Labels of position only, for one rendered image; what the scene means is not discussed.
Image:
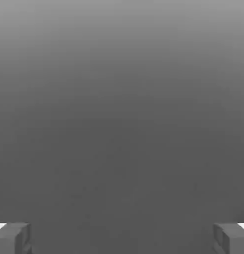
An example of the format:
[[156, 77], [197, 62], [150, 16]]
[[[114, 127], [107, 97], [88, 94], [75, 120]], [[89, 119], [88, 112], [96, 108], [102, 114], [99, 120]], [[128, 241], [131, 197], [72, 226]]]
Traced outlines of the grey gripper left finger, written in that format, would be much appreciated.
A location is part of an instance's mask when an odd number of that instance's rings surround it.
[[32, 254], [31, 224], [1, 222], [0, 254]]

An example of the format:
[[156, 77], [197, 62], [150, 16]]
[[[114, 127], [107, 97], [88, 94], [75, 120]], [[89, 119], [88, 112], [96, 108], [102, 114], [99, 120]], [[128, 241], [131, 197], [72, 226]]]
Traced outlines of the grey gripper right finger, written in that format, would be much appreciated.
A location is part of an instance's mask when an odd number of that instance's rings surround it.
[[244, 223], [215, 223], [213, 251], [215, 254], [244, 254]]

